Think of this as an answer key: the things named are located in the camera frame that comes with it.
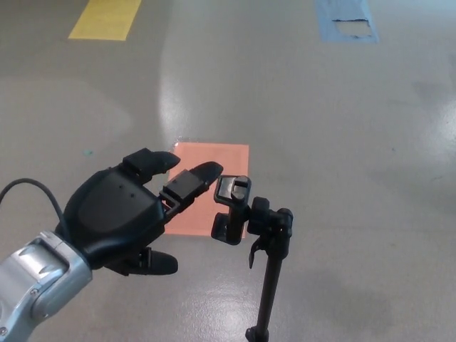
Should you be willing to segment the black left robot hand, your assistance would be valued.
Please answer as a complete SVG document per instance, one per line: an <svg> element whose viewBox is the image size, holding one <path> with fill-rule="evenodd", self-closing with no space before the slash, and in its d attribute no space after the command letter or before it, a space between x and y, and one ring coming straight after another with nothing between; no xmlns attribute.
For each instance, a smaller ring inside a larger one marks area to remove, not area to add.
<svg viewBox="0 0 456 342"><path fill-rule="evenodd" d="M153 176L165 174L179 162L171 152L143 148L119 165L96 172L69 199L63 211L65 222L57 226L57 233L92 270L105 267L123 276L176 273L177 259L149 245L223 171L217 162L204 162L181 171L158 195L145 187Z"/></svg>

